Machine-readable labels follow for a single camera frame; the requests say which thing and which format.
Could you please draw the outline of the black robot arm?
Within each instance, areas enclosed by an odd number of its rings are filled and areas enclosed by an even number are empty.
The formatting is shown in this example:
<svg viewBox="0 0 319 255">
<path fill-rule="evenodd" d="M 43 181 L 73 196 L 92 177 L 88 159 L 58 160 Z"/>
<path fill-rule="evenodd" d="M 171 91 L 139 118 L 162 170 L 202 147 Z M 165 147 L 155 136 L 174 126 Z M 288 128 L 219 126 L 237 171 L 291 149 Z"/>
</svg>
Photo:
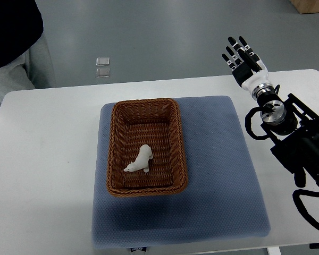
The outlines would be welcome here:
<svg viewBox="0 0 319 255">
<path fill-rule="evenodd" d="M 293 94 L 283 101 L 279 86 L 262 83 L 252 91 L 258 107 L 245 117 L 247 133 L 255 140 L 271 139 L 271 153 L 294 175 L 292 194 L 299 213 L 314 228 L 319 222 L 304 206 L 301 196 L 319 198 L 319 116 Z"/>
</svg>

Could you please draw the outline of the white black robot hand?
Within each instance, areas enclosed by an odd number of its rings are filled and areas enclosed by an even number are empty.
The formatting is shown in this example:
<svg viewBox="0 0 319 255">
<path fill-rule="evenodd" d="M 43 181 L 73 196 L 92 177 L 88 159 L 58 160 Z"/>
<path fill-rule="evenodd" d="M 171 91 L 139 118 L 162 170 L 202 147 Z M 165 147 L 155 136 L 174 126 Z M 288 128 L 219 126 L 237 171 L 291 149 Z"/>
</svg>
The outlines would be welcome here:
<svg viewBox="0 0 319 255">
<path fill-rule="evenodd" d="M 245 82 L 249 82 L 250 78 L 266 73 L 266 67 L 260 57 L 242 36 L 239 37 L 239 42 L 233 37 L 228 37 L 228 42 L 231 46 L 226 46 L 228 54 L 223 53 L 222 58 L 240 87 L 244 88 Z"/>
</svg>

